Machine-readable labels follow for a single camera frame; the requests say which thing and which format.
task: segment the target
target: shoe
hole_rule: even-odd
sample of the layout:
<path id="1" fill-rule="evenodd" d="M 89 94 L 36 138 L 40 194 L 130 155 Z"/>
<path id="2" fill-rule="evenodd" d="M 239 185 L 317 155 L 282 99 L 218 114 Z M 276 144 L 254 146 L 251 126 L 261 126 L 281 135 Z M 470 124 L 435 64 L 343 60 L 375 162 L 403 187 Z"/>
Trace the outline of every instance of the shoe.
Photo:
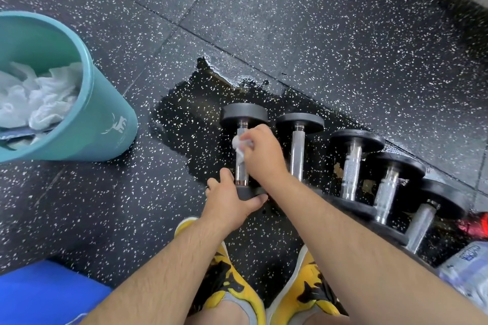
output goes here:
<path id="1" fill-rule="evenodd" d="M 310 310 L 314 305 L 329 315 L 339 316 L 333 303 L 337 303 L 337 298 L 324 280 L 307 246 L 303 246 L 293 275 L 266 310 L 266 323 L 286 325 L 296 313 Z"/>
<path id="2" fill-rule="evenodd" d="M 198 217 L 188 217 L 181 221 L 176 228 L 175 237 L 197 219 Z M 216 307 L 226 293 L 248 302 L 256 313 L 258 325 L 266 325 L 265 306 L 262 300 L 258 293 L 236 271 L 230 262 L 227 247 L 222 242 L 198 289 L 190 314 Z"/>

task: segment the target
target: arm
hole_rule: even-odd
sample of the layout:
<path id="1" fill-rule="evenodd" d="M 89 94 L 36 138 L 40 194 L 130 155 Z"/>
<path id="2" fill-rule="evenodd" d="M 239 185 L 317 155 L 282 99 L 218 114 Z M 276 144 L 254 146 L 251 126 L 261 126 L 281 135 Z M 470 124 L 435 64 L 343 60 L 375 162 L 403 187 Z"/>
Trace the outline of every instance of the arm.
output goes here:
<path id="1" fill-rule="evenodd" d="M 82 325 L 179 324 L 217 248 L 267 196 L 241 201 L 231 172 L 208 180 L 202 217 L 123 282 L 82 321 Z"/>
<path id="2" fill-rule="evenodd" d="M 355 323 L 486 323 L 486 315 L 406 254 L 291 176 L 271 130 L 260 125 L 241 140 L 247 170 L 273 197 L 310 250 Z"/>

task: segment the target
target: logo on bucket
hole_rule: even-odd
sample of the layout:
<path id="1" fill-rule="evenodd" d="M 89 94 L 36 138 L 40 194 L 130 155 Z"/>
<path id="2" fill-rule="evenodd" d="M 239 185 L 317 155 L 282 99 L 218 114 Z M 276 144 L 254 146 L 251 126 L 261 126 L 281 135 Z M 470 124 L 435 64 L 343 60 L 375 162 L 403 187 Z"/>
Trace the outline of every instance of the logo on bucket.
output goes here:
<path id="1" fill-rule="evenodd" d="M 112 113 L 112 117 L 114 119 L 114 124 L 112 125 L 112 127 L 110 129 L 108 129 L 105 132 L 102 132 L 102 134 L 106 134 L 107 132 L 109 132 L 111 130 L 119 131 L 119 133 L 121 133 L 121 134 L 124 132 L 127 119 L 120 116 L 119 121 L 117 122 L 115 119 L 115 114 Z"/>

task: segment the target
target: red object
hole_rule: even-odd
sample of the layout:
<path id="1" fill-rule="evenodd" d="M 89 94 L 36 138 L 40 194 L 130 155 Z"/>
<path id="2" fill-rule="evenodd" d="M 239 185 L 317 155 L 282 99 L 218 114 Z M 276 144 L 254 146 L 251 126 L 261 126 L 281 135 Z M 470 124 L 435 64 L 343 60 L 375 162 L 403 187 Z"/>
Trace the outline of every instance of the red object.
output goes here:
<path id="1" fill-rule="evenodd" d="M 470 216 L 458 223 L 458 227 L 465 233 L 475 237 L 488 239 L 488 212 L 479 216 Z"/>

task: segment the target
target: hand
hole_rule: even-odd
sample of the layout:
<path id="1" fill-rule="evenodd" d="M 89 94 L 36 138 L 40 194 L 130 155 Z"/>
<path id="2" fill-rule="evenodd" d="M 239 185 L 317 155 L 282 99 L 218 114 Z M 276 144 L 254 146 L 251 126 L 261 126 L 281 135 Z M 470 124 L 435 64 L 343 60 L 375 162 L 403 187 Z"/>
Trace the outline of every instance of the hand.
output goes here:
<path id="1" fill-rule="evenodd" d="M 211 219 L 213 224 L 222 225 L 225 236 L 237 230 L 252 212 L 261 208 L 266 202 L 266 194 L 258 195 L 247 201 L 241 201 L 237 196 L 234 176 L 228 168 L 220 170 L 220 183 L 211 178 L 207 181 L 205 190 L 207 201 L 202 219 Z"/>
<path id="2" fill-rule="evenodd" d="M 258 125 L 241 135 L 240 140 L 252 140 L 254 148 L 244 145 L 244 162 L 247 172 L 264 188 L 270 180 L 277 180 L 281 175 L 288 174 L 284 162 L 283 151 L 271 129 L 266 125 Z"/>

